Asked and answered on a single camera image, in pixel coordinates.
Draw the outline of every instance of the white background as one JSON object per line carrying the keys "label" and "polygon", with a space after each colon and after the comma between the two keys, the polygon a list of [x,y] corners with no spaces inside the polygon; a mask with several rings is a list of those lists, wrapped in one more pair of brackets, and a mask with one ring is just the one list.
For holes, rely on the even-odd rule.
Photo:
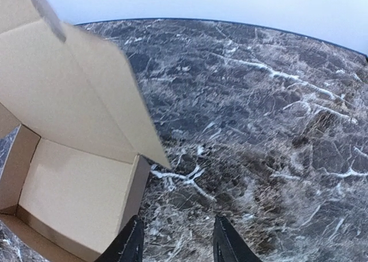
{"label": "white background", "polygon": [[368,0],[49,0],[72,24],[203,18],[269,26],[368,53]]}

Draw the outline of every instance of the marble countertop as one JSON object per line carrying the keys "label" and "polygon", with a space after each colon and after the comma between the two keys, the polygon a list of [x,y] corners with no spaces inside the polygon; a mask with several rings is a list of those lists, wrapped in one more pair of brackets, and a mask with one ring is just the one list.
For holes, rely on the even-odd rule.
{"label": "marble countertop", "polygon": [[216,213],[264,262],[368,261],[364,55],[226,22],[82,27],[129,57],[173,165],[152,166],[145,261],[213,261]]}

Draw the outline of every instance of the marble surface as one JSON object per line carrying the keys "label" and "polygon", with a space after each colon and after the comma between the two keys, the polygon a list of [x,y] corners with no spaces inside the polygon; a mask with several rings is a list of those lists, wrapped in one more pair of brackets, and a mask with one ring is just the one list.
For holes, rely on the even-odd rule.
{"label": "marble surface", "polygon": [[146,262],[213,261],[217,213],[264,262],[368,261],[364,55],[225,22],[82,27],[127,54],[172,162],[142,202]]}

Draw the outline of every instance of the cardboard box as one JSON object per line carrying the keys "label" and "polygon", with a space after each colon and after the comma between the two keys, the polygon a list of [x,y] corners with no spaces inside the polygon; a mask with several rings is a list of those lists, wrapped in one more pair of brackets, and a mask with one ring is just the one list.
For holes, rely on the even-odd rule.
{"label": "cardboard box", "polygon": [[164,154],[126,57],[45,0],[0,0],[0,219],[50,261],[94,261]]}

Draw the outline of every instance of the dark marble surface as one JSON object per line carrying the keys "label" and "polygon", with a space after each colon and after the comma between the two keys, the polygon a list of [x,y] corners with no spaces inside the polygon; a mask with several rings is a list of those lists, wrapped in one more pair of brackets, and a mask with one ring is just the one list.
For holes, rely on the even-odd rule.
{"label": "dark marble surface", "polygon": [[83,27],[128,55],[173,165],[152,166],[145,261],[212,261],[216,213],[265,262],[368,261],[365,56],[224,22]]}

